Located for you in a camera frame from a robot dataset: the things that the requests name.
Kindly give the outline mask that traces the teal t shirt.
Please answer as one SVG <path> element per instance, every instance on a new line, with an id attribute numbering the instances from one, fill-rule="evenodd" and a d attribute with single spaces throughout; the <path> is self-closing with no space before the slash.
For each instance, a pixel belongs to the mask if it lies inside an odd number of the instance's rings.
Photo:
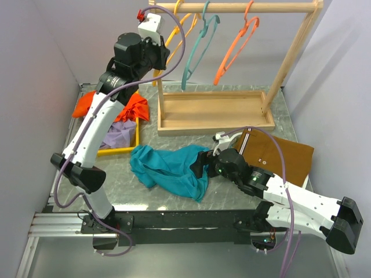
<path id="1" fill-rule="evenodd" d="M 200 203 L 208 188 L 207 168 L 196 177 L 190 166 L 196 162 L 199 152 L 207 147 L 188 145 L 176 151 L 154 149 L 139 145 L 130 154 L 131 171 L 147 188 L 156 185 L 168 192 L 190 198 Z"/>

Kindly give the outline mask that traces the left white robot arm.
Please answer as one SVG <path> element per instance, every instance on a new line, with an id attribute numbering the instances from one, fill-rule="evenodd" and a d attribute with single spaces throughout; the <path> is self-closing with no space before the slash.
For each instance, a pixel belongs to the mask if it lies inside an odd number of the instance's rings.
<path id="1" fill-rule="evenodd" d="M 97 216 L 94 225 L 103 233 L 115 227 L 115 210 L 103 188 L 106 173 L 94 166 L 98 150 L 111 124 L 138 90 L 140 80 L 152 69 L 164 70 L 169 55 L 157 32 L 120 35 L 75 137 L 62 153 L 54 153 L 50 159 L 59 170 L 58 177 L 67 178 L 86 198 Z"/>

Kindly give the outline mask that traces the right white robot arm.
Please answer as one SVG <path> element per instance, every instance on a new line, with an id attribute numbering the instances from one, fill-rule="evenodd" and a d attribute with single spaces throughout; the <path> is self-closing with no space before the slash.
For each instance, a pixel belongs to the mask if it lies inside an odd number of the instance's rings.
<path id="1" fill-rule="evenodd" d="M 308 191 L 267 170 L 248 165 L 236 149 L 214 155 L 201 151 L 190 166 L 196 178 L 220 175 L 234 183 L 243 193 L 261 199 L 254 212 L 237 219 L 235 226 L 249 232 L 273 228 L 294 228 L 325 240 L 344 254 L 355 253 L 363 226 L 356 202 L 341 200 Z"/>

